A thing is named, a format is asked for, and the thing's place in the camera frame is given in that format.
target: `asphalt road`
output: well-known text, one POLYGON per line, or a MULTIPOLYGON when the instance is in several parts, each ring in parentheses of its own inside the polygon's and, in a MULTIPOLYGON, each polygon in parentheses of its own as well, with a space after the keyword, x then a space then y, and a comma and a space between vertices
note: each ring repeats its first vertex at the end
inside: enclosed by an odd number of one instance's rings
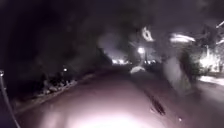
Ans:
POLYGON ((106 74, 17 119, 21 128, 223 128, 222 101, 211 98, 213 93, 203 84, 200 88, 200 97, 178 97, 165 80, 151 74, 106 74), (156 111, 154 100, 164 115, 156 111))

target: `light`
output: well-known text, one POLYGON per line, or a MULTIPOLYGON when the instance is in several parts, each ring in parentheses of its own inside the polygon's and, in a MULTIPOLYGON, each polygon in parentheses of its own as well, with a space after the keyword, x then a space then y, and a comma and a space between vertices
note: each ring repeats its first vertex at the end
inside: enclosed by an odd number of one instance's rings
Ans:
POLYGON ((138 48, 138 53, 139 54, 144 54, 145 53, 145 49, 143 47, 139 47, 138 48))
POLYGON ((211 67, 212 71, 215 71, 214 68, 219 64, 220 58, 214 54, 210 53, 210 50, 207 48, 206 56, 199 60, 203 68, 211 67))
POLYGON ((179 122, 181 122, 182 121, 182 118, 179 117, 178 120, 179 120, 179 122))
POLYGON ((119 61, 119 64, 122 64, 122 65, 125 64, 124 60, 122 60, 122 59, 119 59, 118 61, 119 61))
POLYGON ((216 44, 222 44, 224 43, 224 38, 222 38, 219 42, 217 42, 216 44))
POLYGON ((151 32, 147 30, 146 27, 142 29, 142 36, 146 41, 152 42, 154 39, 152 38, 151 32))
POLYGON ((224 21, 222 21, 219 25, 216 26, 216 28, 221 27, 224 24, 224 21))
POLYGON ((170 38, 170 42, 172 43, 188 43, 188 42, 195 42, 195 39, 193 37, 181 35, 181 34, 172 34, 172 37, 170 38))
POLYGON ((117 60, 112 60, 113 64, 118 64, 117 60))
POLYGON ((4 71, 0 70, 0 76, 4 76, 4 71))
POLYGON ((135 66, 131 69, 130 73, 131 74, 134 74, 136 72, 139 72, 139 71, 145 71, 145 68, 141 67, 141 66, 135 66))
POLYGON ((216 77, 212 77, 212 76, 201 76, 199 78, 199 80, 203 81, 203 82, 208 82, 208 83, 218 84, 218 85, 224 86, 224 79, 223 78, 216 78, 216 77))

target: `road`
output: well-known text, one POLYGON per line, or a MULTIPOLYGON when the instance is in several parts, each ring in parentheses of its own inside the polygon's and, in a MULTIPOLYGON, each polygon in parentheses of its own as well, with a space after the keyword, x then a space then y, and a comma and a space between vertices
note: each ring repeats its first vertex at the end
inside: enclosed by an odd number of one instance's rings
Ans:
POLYGON ((148 73, 101 75, 17 119, 21 128, 223 128, 222 101, 200 85, 200 97, 178 97, 165 80, 148 73), (165 115, 157 113, 150 97, 165 115))

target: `street light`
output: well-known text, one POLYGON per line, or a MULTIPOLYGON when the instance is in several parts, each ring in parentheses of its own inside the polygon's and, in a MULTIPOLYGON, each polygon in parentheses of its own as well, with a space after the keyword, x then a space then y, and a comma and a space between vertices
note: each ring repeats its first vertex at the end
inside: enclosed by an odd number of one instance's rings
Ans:
POLYGON ((118 60, 118 61, 119 61, 119 63, 120 63, 121 65, 125 64, 125 63, 124 63, 124 60, 122 60, 122 59, 120 59, 120 60, 118 60))
POLYGON ((144 27, 142 29, 142 36, 148 42, 153 42, 154 41, 154 39, 152 38, 151 32, 149 30, 147 30, 146 27, 144 27))
POLYGON ((170 42, 189 43, 189 42, 195 42, 195 39, 190 36, 185 36, 185 35, 174 33, 174 34, 172 34, 172 37, 170 38, 170 42))
POLYGON ((145 49, 143 47, 138 48, 138 53, 139 54, 145 54, 145 49))

